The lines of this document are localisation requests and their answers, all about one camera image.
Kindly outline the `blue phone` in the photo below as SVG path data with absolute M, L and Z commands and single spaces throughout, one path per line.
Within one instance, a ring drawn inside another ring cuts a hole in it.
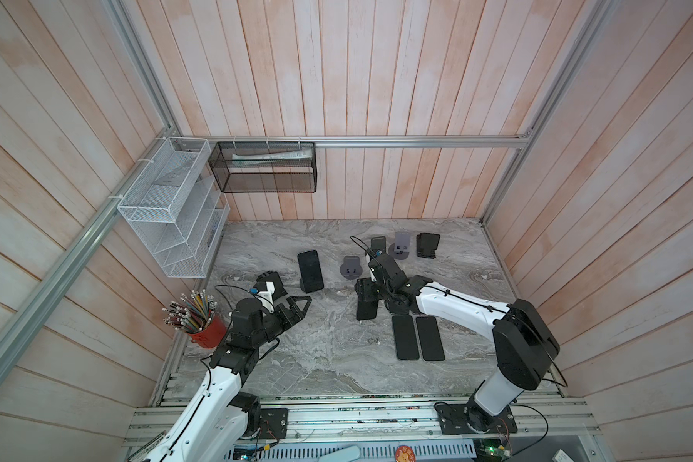
M 317 250 L 309 250 L 298 254 L 298 267 L 300 268 L 300 289 L 304 293 L 310 294 L 325 288 Z

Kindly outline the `grey round stand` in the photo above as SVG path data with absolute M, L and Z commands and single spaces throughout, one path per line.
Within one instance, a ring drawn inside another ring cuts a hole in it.
M 376 236 L 376 237 L 371 238 L 370 248 L 380 250 L 381 254 L 383 254 L 387 250 L 386 237 L 385 236 Z

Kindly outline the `purple phone stand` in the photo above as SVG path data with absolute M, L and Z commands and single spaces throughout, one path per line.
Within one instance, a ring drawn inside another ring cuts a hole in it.
M 394 242 L 388 248 L 388 254 L 395 260 L 402 261 L 410 255 L 411 234 L 409 232 L 397 232 Z

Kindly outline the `black phone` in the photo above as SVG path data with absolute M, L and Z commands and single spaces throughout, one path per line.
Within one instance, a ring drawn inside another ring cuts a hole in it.
M 409 315 L 392 317 L 398 360 L 418 360 L 421 357 L 414 319 Z

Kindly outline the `black stand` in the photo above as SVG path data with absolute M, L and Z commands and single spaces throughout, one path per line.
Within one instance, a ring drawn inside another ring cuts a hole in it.
M 285 290 L 280 274 L 277 271 L 265 271 L 265 273 L 261 273 L 261 275 L 258 275 L 256 278 L 256 283 L 264 280 L 269 280 L 275 283 L 275 300 L 279 300 L 279 298 L 286 296 L 287 291 Z
M 420 233 L 416 238 L 416 255 L 419 258 L 435 259 L 441 236 L 435 233 Z

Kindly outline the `green phone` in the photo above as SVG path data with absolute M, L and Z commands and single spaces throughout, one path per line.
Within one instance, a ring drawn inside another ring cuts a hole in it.
M 377 317 L 378 300 L 358 300 L 357 302 L 357 321 L 374 320 Z

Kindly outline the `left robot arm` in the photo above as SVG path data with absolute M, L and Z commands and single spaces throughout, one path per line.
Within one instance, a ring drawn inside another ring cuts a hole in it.
M 146 461 L 219 461 L 261 427 L 260 398 L 242 391 L 260 361 L 260 348 L 303 321 L 310 296 L 288 296 L 269 312 L 260 298 L 243 298 L 228 333 L 206 366 L 196 394 Z

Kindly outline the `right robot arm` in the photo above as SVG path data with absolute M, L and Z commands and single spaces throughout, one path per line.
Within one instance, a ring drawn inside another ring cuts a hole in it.
M 440 318 L 494 344 L 496 370 L 481 382 L 462 409 L 462 423 L 470 431 L 494 431 L 496 421 L 509 413 L 510 404 L 523 392 L 536 390 L 556 365 L 560 345 L 529 301 L 483 300 L 428 277 L 409 277 L 387 253 L 369 250 L 366 259 L 371 276 L 355 284 L 361 303 L 382 300 L 397 316 Z

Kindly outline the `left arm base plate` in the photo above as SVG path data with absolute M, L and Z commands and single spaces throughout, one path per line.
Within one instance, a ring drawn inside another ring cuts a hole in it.
M 288 421 L 289 410 L 285 407 L 250 410 L 243 438 L 259 437 L 275 441 L 285 439 Z

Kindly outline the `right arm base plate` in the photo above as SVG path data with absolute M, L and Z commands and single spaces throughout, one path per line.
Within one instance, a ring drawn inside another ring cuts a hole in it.
M 443 435 L 466 434 L 513 434 L 518 432 L 515 417 L 508 406 L 500 415 L 486 415 L 481 409 L 475 410 L 467 404 L 435 402 L 433 409 Z

